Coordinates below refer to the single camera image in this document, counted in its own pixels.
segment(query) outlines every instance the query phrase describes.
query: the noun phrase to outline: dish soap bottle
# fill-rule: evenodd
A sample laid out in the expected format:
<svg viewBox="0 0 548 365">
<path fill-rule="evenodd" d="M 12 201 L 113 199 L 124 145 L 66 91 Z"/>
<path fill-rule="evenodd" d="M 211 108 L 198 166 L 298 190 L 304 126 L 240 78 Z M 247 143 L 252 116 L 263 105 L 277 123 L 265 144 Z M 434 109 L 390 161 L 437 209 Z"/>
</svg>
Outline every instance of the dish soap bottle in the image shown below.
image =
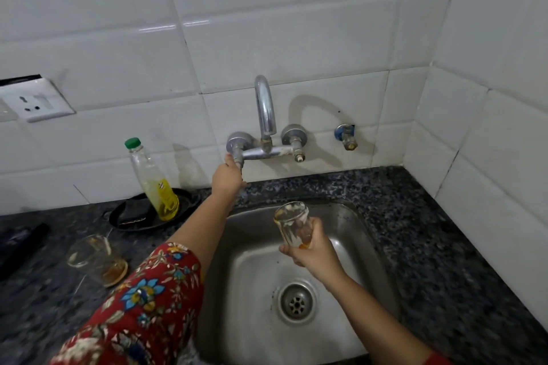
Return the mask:
<svg viewBox="0 0 548 365">
<path fill-rule="evenodd" d="M 174 194 L 168 180 L 137 137 L 126 140 L 125 145 L 129 150 L 129 158 L 141 188 L 160 219 L 162 221 L 170 220 L 177 215 L 179 210 L 178 196 Z"/>
</svg>

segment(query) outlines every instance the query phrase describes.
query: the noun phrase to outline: sink drain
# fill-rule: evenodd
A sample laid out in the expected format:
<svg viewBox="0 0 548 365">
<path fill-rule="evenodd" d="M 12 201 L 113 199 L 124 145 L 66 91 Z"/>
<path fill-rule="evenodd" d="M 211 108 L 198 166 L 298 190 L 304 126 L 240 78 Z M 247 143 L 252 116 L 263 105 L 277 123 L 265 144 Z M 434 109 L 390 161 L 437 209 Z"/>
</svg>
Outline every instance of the sink drain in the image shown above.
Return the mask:
<svg viewBox="0 0 548 365">
<path fill-rule="evenodd" d="M 312 293 L 300 283 L 287 285 L 279 297 L 281 312 L 292 321 L 308 318 L 314 307 Z"/>
</svg>

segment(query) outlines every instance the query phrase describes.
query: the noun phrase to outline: drinking glass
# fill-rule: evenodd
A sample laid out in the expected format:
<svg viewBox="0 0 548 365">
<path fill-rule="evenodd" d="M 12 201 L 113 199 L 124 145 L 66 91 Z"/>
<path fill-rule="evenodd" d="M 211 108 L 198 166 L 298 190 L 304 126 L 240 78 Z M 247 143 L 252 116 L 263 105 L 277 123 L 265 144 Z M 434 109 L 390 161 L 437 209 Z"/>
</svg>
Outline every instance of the drinking glass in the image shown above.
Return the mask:
<svg viewBox="0 0 548 365">
<path fill-rule="evenodd" d="M 303 202 L 286 203 L 274 212 L 274 222 L 278 225 L 285 242 L 298 248 L 308 248 L 312 240 L 312 224 L 309 209 Z"/>
<path fill-rule="evenodd" d="M 98 234 L 72 244 L 66 261 L 105 287 L 118 283 L 128 271 L 127 262 L 113 250 L 107 237 Z"/>
</svg>

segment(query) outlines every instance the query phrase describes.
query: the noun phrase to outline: kitchen sink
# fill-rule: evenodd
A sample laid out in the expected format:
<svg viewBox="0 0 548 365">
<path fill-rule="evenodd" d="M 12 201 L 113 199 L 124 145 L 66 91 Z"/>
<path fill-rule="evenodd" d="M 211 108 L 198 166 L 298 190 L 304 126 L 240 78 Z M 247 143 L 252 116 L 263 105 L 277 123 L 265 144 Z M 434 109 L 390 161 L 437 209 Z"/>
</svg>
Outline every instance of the kitchen sink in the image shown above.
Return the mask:
<svg viewBox="0 0 548 365">
<path fill-rule="evenodd" d="M 364 220 L 344 202 L 307 202 L 345 271 L 396 318 L 398 292 Z M 196 347 L 208 362 L 316 365 L 365 348 L 331 293 L 278 251 L 277 206 L 231 215 L 205 281 Z"/>
</svg>

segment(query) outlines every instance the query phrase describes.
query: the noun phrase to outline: black granite countertop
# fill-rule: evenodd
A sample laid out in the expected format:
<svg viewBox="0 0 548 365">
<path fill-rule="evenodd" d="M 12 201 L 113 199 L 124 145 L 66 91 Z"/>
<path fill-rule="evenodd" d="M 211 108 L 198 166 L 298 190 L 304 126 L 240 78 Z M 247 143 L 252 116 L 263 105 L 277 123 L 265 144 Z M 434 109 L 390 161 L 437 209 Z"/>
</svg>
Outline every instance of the black granite countertop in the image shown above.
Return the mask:
<svg viewBox="0 0 548 365">
<path fill-rule="evenodd" d="M 237 207 L 306 198 L 345 199 L 357 208 L 396 280 L 403 324 L 454 363 L 547 363 L 544 329 L 404 168 L 254 182 Z M 111 230 L 104 214 L 116 204 L 0 217 L 0 229 L 51 227 L 38 250 L 0 282 L 0 363 L 43 364 L 106 297 L 107 290 L 65 265 L 75 240 L 110 233 L 135 267 L 176 229 Z"/>
</svg>

